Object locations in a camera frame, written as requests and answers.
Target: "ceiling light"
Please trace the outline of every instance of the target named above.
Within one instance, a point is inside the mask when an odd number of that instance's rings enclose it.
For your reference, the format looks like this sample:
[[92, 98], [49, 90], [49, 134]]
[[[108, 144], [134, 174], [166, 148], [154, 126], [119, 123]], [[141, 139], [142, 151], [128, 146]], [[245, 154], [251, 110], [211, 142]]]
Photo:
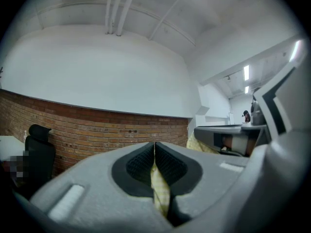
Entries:
[[244, 67], [244, 80], [248, 80], [249, 78], [249, 66]]
[[296, 42], [294, 50], [293, 50], [293, 53], [292, 53], [291, 58], [290, 58], [290, 61], [292, 61], [296, 57], [297, 50], [298, 50], [298, 47], [299, 47], [299, 43], [300, 43], [300, 41]]

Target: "ceiling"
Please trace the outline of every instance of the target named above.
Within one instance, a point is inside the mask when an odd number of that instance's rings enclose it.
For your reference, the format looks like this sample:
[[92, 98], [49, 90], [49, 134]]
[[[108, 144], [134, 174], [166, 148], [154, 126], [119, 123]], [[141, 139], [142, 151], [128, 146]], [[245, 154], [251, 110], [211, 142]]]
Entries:
[[[288, 44], [268, 54], [264, 58], [249, 61], [249, 80], [244, 81], [244, 70], [232, 73], [215, 82], [215, 84], [229, 98], [245, 94], [245, 87], [249, 86], [249, 93], [257, 87], [265, 85], [289, 62], [295, 43]], [[307, 47], [301, 41], [295, 60], [300, 63], [305, 57]]]
[[[107, 0], [28, 0], [16, 17], [16, 38], [46, 27], [104, 25]], [[148, 37], [175, 0], [133, 0], [124, 29]], [[245, 0], [180, 0], [155, 34], [154, 41], [184, 56], [203, 32], [224, 23]], [[117, 14], [116, 25], [125, 0]]]

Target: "white wall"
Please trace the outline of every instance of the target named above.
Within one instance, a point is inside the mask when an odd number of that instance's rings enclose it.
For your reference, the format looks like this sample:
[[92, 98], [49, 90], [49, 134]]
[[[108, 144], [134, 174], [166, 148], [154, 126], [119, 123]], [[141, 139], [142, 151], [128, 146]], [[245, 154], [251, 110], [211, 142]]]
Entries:
[[192, 117], [181, 56], [135, 33], [97, 25], [46, 28], [21, 38], [3, 63], [2, 88], [33, 98], [130, 113]]
[[241, 124], [245, 122], [245, 117], [242, 117], [243, 112], [247, 110], [251, 114], [253, 96], [249, 94], [243, 94], [230, 99], [231, 110], [234, 117], [235, 124]]
[[229, 125], [230, 120], [228, 118], [217, 118], [217, 117], [205, 117], [205, 126], [219, 126]]
[[230, 103], [226, 95], [212, 83], [205, 85], [204, 89], [209, 104], [209, 110], [205, 116], [228, 118], [230, 112]]

